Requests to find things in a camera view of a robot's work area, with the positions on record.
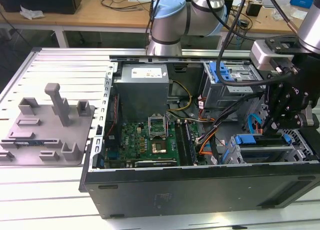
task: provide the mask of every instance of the green circuit board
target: green circuit board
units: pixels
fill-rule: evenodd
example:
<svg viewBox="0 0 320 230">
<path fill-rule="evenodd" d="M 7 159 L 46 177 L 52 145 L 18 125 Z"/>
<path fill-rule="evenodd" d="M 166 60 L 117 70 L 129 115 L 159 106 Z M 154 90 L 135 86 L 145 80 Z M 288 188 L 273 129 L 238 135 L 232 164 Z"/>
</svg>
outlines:
<svg viewBox="0 0 320 230">
<path fill-rule="evenodd" d="M 162 123 L 152 125 L 153 132 L 163 131 Z M 155 141 L 165 142 L 165 153 L 152 153 L 152 143 Z M 176 134 L 173 123 L 168 125 L 168 137 L 166 140 L 150 140 L 148 123 L 124 123 L 121 134 L 121 160 L 130 159 L 172 159 L 179 164 L 179 154 L 176 145 Z"/>
<path fill-rule="evenodd" d="M 173 160 L 180 165 L 177 148 L 177 136 L 175 123 L 169 122 L 167 128 L 163 128 L 162 122 L 153 122 L 151 132 L 166 131 L 165 138 L 155 137 L 150 139 L 148 122 L 127 122 L 121 127 L 121 144 L 116 159 L 108 159 L 105 162 L 111 168 L 124 167 L 130 161 L 143 160 Z M 191 136 L 195 139 L 199 136 L 196 124 L 189 124 Z"/>
</svg>

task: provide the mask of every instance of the motherboard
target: motherboard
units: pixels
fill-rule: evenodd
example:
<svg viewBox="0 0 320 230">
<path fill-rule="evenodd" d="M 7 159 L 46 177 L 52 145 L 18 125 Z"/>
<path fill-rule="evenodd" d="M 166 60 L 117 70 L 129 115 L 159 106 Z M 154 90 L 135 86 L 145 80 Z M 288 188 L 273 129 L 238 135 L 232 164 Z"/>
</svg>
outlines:
<svg viewBox="0 0 320 230">
<path fill-rule="evenodd" d="M 157 132 L 165 132 L 165 135 L 154 136 Z M 105 166 L 133 168 L 193 165 L 196 161 L 195 142 L 198 136 L 198 126 L 191 122 L 166 122 L 165 125 L 160 121 L 123 123 L 120 146 L 117 150 L 107 151 Z"/>
</svg>

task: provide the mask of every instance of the workbench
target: workbench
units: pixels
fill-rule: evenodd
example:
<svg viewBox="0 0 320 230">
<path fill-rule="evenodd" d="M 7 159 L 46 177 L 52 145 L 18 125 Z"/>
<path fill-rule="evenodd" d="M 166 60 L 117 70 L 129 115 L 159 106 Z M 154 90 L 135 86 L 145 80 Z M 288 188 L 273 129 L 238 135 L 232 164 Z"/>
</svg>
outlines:
<svg viewBox="0 0 320 230">
<path fill-rule="evenodd" d="M 125 7 L 135 4 L 137 2 L 125 1 L 112 6 Z M 150 5 L 145 4 L 144 7 L 149 9 Z M 273 20 L 272 12 L 273 9 L 262 8 L 257 17 L 251 17 L 253 26 L 248 31 L 247 36 L 267 38 L 281 34 L 292 34 L 284 21 Z M 115 11 L 102 6 L 100 0 L 82 0 L 74 15 L 45 13 L 44 18 L 28 20 L 20 13 L 4 12 L 3 14 L 16 29 L 54 31 L 59 46 L 62 48 L 69 47 L 66 31 L 144 33 L 149 20 L 149 13 L 146 10 Z M 294 18 L 293 22 L 299 27 L 302 20 Z M 0 17 L 0 28 L 10 29 L 11 27 Z M 227 29 L 223 28 L 219 35 L 221 39 L 218 48 L 227 35 Z"/>
<path fill-rule="evenodd" d="M 217 50 L 183 50 L 184 56 L 193 58 L 215 58 L 218 53 Z M 52 104 L 44 93 L 48 82 L 60 83 L 60 94 L 68 98 L 70 105 L 86 99 L 98 111 L 110 55 L 143 56 L 145 51 L 55 48 L 31 52 L 0 94 L 0 138 L 7 134 L 16 119 L 22 97 L 32 96 L 39 104 Z M 224 56 L 247 58 L 249 51 L 226 51 Z M 319 107 L 313 112 L 319 113 Z M 94 134 L 95 129 L 92 129 L 88 137 Z M 89 194 L 78 191 L 81 174 L 82 164 L 76 167 L 0 167 L 0 229 L 231 229 L 235 225 L 277 230 L 320 228 L 320 187 L 283 209 L 103 220 Z"/>
</svg>

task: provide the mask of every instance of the blue wire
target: blue wire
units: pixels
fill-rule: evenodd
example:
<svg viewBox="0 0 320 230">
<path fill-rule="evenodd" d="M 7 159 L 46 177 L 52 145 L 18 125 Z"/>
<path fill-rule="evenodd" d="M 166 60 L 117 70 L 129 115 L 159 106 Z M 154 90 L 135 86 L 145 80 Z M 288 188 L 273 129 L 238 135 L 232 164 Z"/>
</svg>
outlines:
<svg viewBox="0 0 320 230">
<path fill-rule="evenodd" d="M 254 131 L 253 127 L 252 127 L 252 117 L 254 117 L 259 124 L 262 123 L 262 120 L 261 120 L 260 117 L 258 117 L 258 115 L 256 113 L 252 113 L 252 114 L 249 115 L 249 117 L 248 117 L 249 131 L 250 131 L 251 134 L 254 134 L 255 131 Z"/>
</svg>

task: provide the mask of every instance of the gray vertical peg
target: gray vertical peg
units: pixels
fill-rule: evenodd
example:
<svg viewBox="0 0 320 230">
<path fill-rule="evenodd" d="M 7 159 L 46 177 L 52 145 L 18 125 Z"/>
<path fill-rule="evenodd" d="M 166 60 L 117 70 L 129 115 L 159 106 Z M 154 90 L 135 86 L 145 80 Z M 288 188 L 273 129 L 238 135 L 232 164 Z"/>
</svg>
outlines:
<svg viewBox="0 0 320 230">
<path fill-rule="evenodd" d="M 62 126 L 69 126 L 69 111 L 64 110 L 64 103 L 60 96 L 59 89 L 60 85 L 58 83 L 48 83 L 44 89 L 44 92 L 51 97 L 55 112 L 58 114 Z"/>
</svg>

